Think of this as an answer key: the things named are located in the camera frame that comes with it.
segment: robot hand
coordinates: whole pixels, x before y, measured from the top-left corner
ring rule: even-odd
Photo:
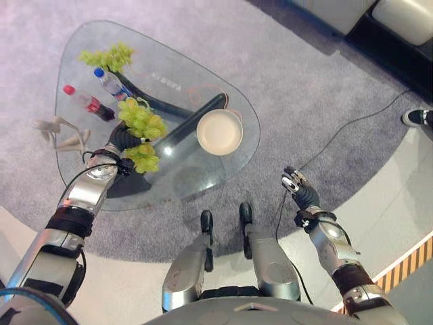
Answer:
[[[292,198],[303,211],[321,211],[319,195],[303,174],[293,167],[287,166],[281,176],[281,184],[285,187]]]
[[[114,146],[119,152],[122,152],[125,149],[139,146],[143,142],[145,142],[145,139],[131,135],[125,123],[120,122],[111,132],[107,146]]]

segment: water bottle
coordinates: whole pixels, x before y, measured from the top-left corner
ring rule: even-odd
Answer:
[[[118,101],[125,100],[132,96],[131,92],[122,85],[118,77],[111,72],[106,72],[101,68],[96,68],[93,73],[101,81],[102,88],[111,93]]]
[[[114,118],[114,111],[111,108],[102,105],[99,100],[94,98],[89,93],[76,90],[71,85],[66,85],[63,87],[63,91],[70,96],[71,101],[75,105],[84,108],[87,112],[98,115],[106,122]]]

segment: red label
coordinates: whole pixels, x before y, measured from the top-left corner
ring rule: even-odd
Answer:
[[[90,113],[94,113],[97,110],[99,110],[99,107],[101,106],[101,103],[96,98],[92,97],[92,102],[90,105],[86,107],[86,111]]]

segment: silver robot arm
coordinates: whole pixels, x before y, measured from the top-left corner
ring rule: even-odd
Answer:
[[[300,208],[295,223],[309,234],[320,264],[338,287],[349,315],[372,325],[408,324],[364,270],[336,216],[320,208],[319,196],[304,175],[291,167],[284,171],[282,185]]]
[[[85,238],[91,234],[93,220],[116,175],[127,175],[133,168],[130,160],[120,158],[121,152],[141,142],[129,135],[124,125],[113,130],[107,145],[93,154],[86,169],[65,189],[54,215],[33,240],[7,288],[31,288],[49,295],[60,305],[71,304],[84,280],[85,267],[77,259],[82,254]],[[35,313],[35,308],[44,312]],[[5,315],[9,317],[7,313],[11,310],[27,309],[33,310],[31,317],[41,316],[45,324],[54,321],[39,304],[18,295],[6,296],[6,304],[0,306],[0,320]],[[29,324],[25,317],[26,313],[17,312],[10,324]]]

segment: glass table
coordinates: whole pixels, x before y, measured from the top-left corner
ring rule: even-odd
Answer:
[[[62,88],[72,85],[92,94],[117,116],[117,101],[102,89],[93,68],[78,61],[78,57],[82,50],[104,51],[119,41],[134,49],[133,63],[117,74],[119,79],[136,96],[148,100],[155,113],[166,121],[168,135],[153,144],[160,158],[159,172],[134,173],[120,180],[108,192],[103,209],[138,209],[185,198],[220,184],[240,171],[254,155],[260,139],[257,115],[245,96],[179,52],[113,22],[89,22],[72,35],[62,57],[55,115],[81,130],[91,130],[88,150],[106,144],[118,119],[105,122],[84,109],[75,108]],[[207,153],[196,136],[200,117],[218,108],[236,110],[242,117],[243,140],[237,150],[226,156]],[[71,133],[62,129],[57,142],[67,139]],[[77,152],[58,152],[57,158],[65,183],[84,169]]]

